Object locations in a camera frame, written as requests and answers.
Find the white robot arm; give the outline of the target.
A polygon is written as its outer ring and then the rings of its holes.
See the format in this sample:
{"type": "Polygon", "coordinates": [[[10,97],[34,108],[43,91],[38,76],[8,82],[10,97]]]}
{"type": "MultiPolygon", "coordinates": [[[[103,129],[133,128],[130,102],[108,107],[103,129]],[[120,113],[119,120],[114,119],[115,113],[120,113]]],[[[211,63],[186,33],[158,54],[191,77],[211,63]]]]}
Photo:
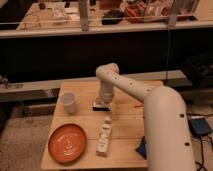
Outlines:
{"type": "Polygon", "coordinates": [[[196,171],[186,104],[168,86],[152,86],[119,74],[115,63],[99,66],[99,97],[109,103],[117,87],[144,104],[148,171],[196,171]]]}

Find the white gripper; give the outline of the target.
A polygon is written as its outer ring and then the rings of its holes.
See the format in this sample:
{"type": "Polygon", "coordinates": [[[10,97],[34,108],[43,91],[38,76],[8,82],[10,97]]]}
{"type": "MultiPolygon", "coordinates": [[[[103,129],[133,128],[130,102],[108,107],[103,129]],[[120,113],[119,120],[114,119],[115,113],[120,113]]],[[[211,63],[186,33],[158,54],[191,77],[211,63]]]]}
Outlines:
{"type": "MultiPolygon", "coordinates": [[[[114,97],[114,86],[111,83],[101,80],[99,97],[105,102],[110,103],[114,97]]],[[[96,104],[101,105],[102,100],[100,98],[96,99],[96,104]]]]}

